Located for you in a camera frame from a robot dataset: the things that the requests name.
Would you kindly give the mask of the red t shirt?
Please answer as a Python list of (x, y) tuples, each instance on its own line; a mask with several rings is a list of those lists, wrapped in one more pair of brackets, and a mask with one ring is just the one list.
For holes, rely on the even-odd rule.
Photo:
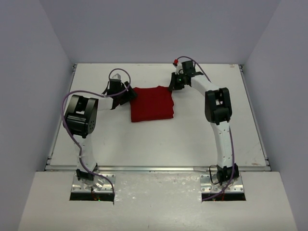
[(167, 87), (134, 88), (137, 97), (130, 101), (131, 122), (172, 119), (174, 102)]

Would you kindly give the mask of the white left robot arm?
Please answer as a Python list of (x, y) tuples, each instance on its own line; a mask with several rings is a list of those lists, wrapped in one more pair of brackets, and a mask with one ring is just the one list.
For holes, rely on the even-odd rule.
[(98, 165), (93, 156), (91, 142), (98, 111), (113, 110), (136, 99), (138, 95), (128, 81), (116, 79), (108, 81), (100, 96), (98, 99), (73, 94), (63, 116), (63, 126), (79, 149), (76, 169), (78, 180), (94, 181), (94, 177), (98, 176)]

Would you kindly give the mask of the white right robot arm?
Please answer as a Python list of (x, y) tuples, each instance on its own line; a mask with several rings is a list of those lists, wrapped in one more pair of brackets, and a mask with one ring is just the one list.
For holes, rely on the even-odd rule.
[(212, 127), (217, 149), (216, 184), (222, 185), (239, 177), (230, 128), (232, 106), (229, 89), (212, 83), (203, 69), (196, 71), (200, 65), (192, 59), (185, 62), (175, 59), (173, 66), (175, 71), (171, 73), (168, 90), (176, 91), (190, 86), (205, 98), (205, 117)]

